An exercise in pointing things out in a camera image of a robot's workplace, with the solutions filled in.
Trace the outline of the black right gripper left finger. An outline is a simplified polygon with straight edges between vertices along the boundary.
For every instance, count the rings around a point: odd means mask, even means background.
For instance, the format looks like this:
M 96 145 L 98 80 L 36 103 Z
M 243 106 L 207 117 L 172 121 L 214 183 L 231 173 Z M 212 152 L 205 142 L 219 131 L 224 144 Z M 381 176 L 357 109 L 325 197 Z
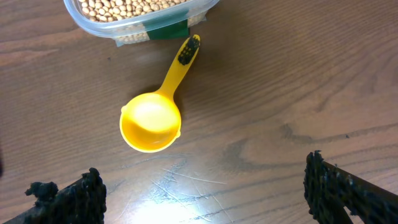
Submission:
M 27 196 L 34 206 L 6 224 L 104 224 L 106 186 L 94 167 L 64 189 L 54 182 L 33 182 Z

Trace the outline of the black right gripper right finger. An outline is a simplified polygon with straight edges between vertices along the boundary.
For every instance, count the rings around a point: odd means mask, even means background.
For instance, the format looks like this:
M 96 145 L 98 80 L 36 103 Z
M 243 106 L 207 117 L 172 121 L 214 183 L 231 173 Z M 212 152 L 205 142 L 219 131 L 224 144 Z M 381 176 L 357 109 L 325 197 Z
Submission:
M 304 197 L 318 223 L 397 224 L 397 195 L 327 163 L 320 151 L 306 158 Z

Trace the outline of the yellow plastic measuring scoop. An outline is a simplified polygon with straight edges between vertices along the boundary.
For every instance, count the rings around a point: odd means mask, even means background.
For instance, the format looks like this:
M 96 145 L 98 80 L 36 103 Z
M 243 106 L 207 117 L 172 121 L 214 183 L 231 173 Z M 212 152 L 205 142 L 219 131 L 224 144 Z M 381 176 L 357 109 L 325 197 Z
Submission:
M 146 153 L 159 152 L 180 137 L 182 115 L 174 94 L 192 66 L 200 46 L 198 34 L 187 38 L 160 88 L 134 97 L 121 108 L 119 129 L 131 148 Z

